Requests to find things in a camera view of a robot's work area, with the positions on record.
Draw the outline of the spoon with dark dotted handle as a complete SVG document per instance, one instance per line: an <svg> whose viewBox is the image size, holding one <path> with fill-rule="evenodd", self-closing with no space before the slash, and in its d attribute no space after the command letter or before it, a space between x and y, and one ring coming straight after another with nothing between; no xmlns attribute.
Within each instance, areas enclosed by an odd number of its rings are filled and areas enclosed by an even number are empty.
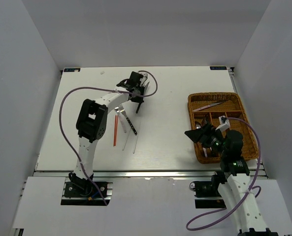
<svg viewBox="0 0 292 236"><path fill-rule="evenodd" d="M208 119L208 121L209 121L208 124L211 124L211 119L210 119L209 115L205 115L204 118ZM202 147L205 147L207 149L208 157L217 157L217 153L211 148L210 144L211 144L210 133L207 131L206 141L203 143Z"/></svg>

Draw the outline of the fork with black dotted handle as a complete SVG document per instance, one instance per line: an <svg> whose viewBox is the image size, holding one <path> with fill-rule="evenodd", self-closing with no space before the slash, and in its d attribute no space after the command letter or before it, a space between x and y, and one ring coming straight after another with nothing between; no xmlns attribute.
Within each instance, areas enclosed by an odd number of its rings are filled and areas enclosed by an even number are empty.
<svg viewBox="0 0 292 236"><path fill-rule="evenodd" d="M123 107L122 104L119 105L119 110L120 110L120 113L126 118L126 120L127 120L128 124L130 125L130 127L131 127L131 129L132 129L134 135L137 136L137 134L138 134L138 133L137 133L137 130L135 129L133 123L132 123L131 120L129 119L129 117L128 117L128 115L127 115L127 113L126 113L126 111L125 111L125 109L124 109L124 107Z"/></svg>

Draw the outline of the knife with pink handle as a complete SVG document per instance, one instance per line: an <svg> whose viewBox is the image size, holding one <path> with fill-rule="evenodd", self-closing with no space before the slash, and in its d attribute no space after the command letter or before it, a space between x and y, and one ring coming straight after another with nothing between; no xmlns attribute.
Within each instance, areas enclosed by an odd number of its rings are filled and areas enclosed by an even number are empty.
<svg viewBox="0 0 292 236"><path fill-rule="evenodd" d="M213 103L208 104L208 105L206 105L206 106L202 106L202 107L200 107L200 108L194 109L193 112L202 111L202 110L205 110L205 109L208 109L208 108L211 108L211 107L214 107L214 106L220 105L220 104L225 103L225 102L226 102L226 100L216 101L216 102L213 102Z"/></svg>

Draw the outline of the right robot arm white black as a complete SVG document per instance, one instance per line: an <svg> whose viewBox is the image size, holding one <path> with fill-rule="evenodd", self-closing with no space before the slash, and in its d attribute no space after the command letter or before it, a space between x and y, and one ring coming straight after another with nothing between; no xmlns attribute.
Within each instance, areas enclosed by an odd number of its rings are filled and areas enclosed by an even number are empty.
<svg viewBox="0 0 292 236"><path fill-rule="evenodd" d="M266 224L258 207L256 177L250 176L249 168L242 156L243 135L230 130L227 120L215 127L209 123L196 130L185 131L185 135L204 148L211 148L220 155L221 171L211 180L211 192L221 196L227 214L222 218L198 227L197 230L210 228L227 218L231 218L239 236L276 236Z"/></svg>

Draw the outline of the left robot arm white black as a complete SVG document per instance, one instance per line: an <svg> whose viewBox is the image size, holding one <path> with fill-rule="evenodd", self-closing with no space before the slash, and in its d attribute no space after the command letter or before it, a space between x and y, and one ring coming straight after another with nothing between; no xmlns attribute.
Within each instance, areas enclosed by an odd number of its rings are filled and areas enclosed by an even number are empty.
<svg viewBox="0 0 292 236"><path fill-rule="evenodd" d="M144 94L146 76L132 72L129 79L116 85L114 92L110 92L96 100L86 99L81 107L76 129L79 136L79 157L73 174L80 179L75 190L81 196L88 196L92 191L92 184L87 179L93 174L93 160L98 141L106 132L108 114L119 105L127 102L139 102Z"/></svg>

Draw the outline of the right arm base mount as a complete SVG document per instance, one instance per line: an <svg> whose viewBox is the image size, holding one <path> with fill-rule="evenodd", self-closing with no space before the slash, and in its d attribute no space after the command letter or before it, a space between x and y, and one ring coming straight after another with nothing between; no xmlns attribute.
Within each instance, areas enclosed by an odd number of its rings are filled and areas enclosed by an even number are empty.
<svg viewBox="0 0 292 236"><path fill-rule="evenodd" d="M225 208L225 203L221 197L218 187L226 183L225 174L221 171L215 172L210 181L193 181L189 189L195 193L195 208L212 209Z"/></svg>

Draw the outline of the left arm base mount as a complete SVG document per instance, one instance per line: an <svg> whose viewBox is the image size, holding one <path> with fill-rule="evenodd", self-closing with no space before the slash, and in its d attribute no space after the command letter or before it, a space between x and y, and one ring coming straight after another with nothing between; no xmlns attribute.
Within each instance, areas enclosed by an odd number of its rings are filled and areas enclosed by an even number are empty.
<svg viewBox="0 0 292 236"><path fill-rule="evenodd" d="M68 174L61 199L62 206L102 206L109 204L112 196L112 182L92 181Z"/></svg>

